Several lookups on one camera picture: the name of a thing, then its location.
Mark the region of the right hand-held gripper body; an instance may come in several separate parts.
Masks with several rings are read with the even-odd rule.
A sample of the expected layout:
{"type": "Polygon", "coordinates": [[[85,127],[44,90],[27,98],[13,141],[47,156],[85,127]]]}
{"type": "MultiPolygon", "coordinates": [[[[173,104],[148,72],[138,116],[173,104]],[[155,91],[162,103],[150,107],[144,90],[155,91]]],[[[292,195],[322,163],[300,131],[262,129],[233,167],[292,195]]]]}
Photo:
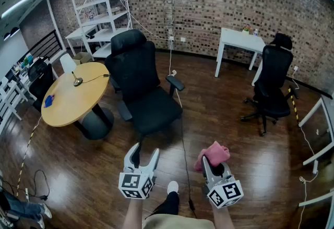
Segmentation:
{"type": "Polygon", "coordinates": [[[241,183],[234,175],[204,178],[206,181],[203,187],[204,196],[217,209],[231,206],[244,196],[241,183]]]}

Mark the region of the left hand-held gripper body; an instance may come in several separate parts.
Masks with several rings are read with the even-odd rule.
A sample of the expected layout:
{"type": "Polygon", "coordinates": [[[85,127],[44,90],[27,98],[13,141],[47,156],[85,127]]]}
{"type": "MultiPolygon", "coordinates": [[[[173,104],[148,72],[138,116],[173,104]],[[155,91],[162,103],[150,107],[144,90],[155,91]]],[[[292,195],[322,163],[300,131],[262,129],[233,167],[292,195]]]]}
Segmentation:
{"type": "Polygon", "coordinates": [[[154,171],[142,172],[126,167],[120,173],[118,189],[127,199],[147,199],[156,182],[154,171]]]}

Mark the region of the pink cloth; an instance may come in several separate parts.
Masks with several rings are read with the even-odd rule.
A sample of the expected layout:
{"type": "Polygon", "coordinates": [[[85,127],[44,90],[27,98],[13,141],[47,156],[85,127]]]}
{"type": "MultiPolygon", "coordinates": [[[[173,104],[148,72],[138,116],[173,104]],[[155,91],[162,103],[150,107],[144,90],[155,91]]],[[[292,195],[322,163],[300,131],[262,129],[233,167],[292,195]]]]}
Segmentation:
{"type": "Polygon", "coordinates": [[[229,149],[223,145],[220,145],[215,141],[211,146],[206,149],[202,149],[195,164],[194,170],[197,172],[202,171],[202,157],[206,156],[207,160],[212,166],[218,166],[220,163],[227,161],[230,158],[229,149]]]}

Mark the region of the person's left forearm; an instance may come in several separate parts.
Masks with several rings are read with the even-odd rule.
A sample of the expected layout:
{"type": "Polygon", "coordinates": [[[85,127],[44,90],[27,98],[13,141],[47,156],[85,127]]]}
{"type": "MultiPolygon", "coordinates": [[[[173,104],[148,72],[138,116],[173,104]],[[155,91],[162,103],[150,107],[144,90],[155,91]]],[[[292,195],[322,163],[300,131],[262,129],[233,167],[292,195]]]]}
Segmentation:
{"type": "Polygon", "coordinates": [[[131,199],[122,229],[142,229],[143,200],[131,199]]]}

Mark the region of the person's right forearm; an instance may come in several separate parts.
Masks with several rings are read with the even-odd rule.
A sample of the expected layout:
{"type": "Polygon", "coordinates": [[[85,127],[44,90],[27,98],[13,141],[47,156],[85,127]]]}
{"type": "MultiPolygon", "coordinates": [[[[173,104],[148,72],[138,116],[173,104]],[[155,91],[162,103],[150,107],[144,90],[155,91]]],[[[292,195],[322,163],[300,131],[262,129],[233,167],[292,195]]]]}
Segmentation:
{"type": "Polygon", "coordinates": [[[211,204],[215,229],[235,229],[227,207],[218,209],[211,204]]]}

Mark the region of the person's left white shoe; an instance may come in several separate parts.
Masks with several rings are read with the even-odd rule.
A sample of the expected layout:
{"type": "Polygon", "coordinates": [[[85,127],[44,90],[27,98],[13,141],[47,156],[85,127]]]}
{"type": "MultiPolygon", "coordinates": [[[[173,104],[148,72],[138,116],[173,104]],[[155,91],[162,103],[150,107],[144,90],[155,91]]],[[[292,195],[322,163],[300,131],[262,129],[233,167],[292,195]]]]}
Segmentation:
{"type": "Polygon", "coordinates": [[[173,180],[168,184],[167,194],[169,195],[172,192],[178,193],[178,189],[179,189],[178,183],[173,180]]]}

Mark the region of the person's black trousers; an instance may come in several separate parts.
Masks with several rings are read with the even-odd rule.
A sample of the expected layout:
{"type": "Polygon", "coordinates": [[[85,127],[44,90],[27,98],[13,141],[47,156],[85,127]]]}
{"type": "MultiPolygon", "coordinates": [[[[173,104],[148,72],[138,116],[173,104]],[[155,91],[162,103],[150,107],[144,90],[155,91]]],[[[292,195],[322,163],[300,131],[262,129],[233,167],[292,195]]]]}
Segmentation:
{"type": "Polygon", "coordinates": [[[170,214],[178,215],[180,206],[180,199],[177,192],[172,191],[168,193],[166,199],[151,213],[150,216],[155,214],[170,214]]]}

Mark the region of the person's beige shirt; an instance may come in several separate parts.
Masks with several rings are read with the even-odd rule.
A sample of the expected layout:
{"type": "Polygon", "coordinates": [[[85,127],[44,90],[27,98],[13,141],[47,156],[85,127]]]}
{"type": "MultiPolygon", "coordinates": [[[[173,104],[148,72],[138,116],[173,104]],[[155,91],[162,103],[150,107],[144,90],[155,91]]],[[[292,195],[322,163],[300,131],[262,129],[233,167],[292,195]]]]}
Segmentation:
{"type": "Polygon", "coordinates": [[[215,227],[209,220],[154,214],[145,219],[142,229],[215,229],[215,227]]]}

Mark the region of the black mesh office chair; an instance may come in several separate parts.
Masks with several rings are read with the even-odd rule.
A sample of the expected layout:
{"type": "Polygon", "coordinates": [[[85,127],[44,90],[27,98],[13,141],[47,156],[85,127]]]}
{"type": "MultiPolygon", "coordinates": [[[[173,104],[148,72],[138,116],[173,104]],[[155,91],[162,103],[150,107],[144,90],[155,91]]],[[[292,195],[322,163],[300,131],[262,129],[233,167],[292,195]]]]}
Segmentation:
{"type": "Polygon", "coordinates": [[[139,140],[181,118],[181,105],[160,86],[154,43],[140,30],[131,29],[114,36],[110,44],[111,54],[104,64],[121,89],[139,140]]]}
{"type": "Polygon", "coordinates": [[[28,78],[31,82],[29,92],[36,97],[33,106],[41,112],[43,99],[54,82],[52,65],[38,58],[28,69],[28,78]]]}
{"type": "Polygon", "coordinates": [[[252,99],[244,100],[255,108],[255,112],[241,117],[241,121],[261,117],[264,127],[261,136],[267,132],[267,118],[272,118],[272,122],[276,124],[278,119],[289,116],[291,111],[288,98],[291,96],[299,98],[292,86],[289,86],[290,92],[287,95],[281,91],[293,61],[291,49],[291,38],[286,34],[276,33],[274,40],[263,49],[263,67],[259,78],[255,81],[254,96],[252,99]]]}

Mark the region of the cardboard box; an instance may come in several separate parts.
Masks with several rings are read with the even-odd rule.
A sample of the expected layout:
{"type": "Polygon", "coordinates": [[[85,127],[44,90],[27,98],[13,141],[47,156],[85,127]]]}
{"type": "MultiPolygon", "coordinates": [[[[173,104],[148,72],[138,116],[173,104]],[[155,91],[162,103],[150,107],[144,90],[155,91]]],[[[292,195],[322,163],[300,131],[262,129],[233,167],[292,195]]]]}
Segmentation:
{"type": "Polygon", "coordinates": [[[79,52],[73,56],[73,61],[76,65],[84,64],[92,61],[92,56],[88,52],[79,52]]]}

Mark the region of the white-shade brass table lamp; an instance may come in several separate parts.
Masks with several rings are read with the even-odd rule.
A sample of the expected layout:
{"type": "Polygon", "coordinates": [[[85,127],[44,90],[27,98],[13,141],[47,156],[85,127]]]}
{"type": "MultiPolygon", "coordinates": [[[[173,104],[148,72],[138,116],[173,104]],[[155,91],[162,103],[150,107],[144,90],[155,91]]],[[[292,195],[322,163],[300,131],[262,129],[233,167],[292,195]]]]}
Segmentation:
{"type": "Polygon", "coordinates": [[[61,62],[64,73],[72,74],[74,78],[74,82],[73,82],[74,87],[81,85],[83,82],[83,79],[76,77],[74,70],[76,69],[77,64],[74,62],[71,56],[68,53],[64,54],[63,56],[60,57],[60,62],[61,62]]]}

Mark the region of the white square table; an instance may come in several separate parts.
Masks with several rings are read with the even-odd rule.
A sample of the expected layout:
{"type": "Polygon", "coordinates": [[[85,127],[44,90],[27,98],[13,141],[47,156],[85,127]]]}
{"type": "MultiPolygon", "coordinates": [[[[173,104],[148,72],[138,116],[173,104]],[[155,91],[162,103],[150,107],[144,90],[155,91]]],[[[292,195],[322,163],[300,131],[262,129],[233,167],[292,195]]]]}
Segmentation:
{"type": "Polygon", "coordinates": [[[251,51],[254,53],[248,70],[253,69],[257,55],[262,54],[263,49],[265,47],[265,43],[263,39],[259,36],[250,35],[249,33],[247,34],[247,33],[232,30],[232,29],[221,28],[219,48],[218,48],[218,54],[217,54],[217,59],[216,59],[217,66],[216,66],[216,71],[214,74],[216,78],[218,78],[219,76],[224,47],[226,45],[245,49],[247,51],[251,51]]]}

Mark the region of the white desk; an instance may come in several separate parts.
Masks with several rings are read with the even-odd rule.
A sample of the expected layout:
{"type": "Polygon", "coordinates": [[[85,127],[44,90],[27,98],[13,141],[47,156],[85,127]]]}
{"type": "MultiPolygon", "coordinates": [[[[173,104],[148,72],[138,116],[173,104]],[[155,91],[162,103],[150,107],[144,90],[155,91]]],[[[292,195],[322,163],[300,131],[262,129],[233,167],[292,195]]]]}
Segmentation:
{"type": "Polygon", "coordinates": [[[19,103],[27,100],[23,90],[18,85],[17,76],[10,70],[0,80],[0,135],[12,115],[22,120],[16,107],[19,103]]]}

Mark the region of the black stair railing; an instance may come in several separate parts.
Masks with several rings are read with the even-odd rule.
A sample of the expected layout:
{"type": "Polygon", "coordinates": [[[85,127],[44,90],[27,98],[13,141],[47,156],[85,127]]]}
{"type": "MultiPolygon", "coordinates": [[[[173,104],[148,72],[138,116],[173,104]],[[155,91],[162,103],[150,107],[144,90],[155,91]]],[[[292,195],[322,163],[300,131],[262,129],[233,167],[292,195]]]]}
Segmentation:
{"type": "Polygon", "coordinates": [[[62,51],[61,42],[57,36],[56,30],[51,31],[41,40],[39,40],[27,53],[33,58],[47,57],[54,58],[60,51],[62,51]]]}

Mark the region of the long ceiling light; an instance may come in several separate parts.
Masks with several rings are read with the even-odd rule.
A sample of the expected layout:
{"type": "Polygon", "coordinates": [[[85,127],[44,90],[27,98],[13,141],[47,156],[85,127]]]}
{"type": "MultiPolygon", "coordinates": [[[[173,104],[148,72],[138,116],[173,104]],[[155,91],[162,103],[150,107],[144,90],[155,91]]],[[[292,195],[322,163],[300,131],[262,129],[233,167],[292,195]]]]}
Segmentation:
{"type": "Polygon", "coordinates": [[[9,15],[11,12],[13,12],[16,8],[24,5],[26,2],[28,2],[29,0],[20,0],[19,2],[17,2],[16,4],[12,5],[10,8],[8,8],[6,11],[4,11],[1,15],[1,18],[6,17],[7,15],[9,15]]]}

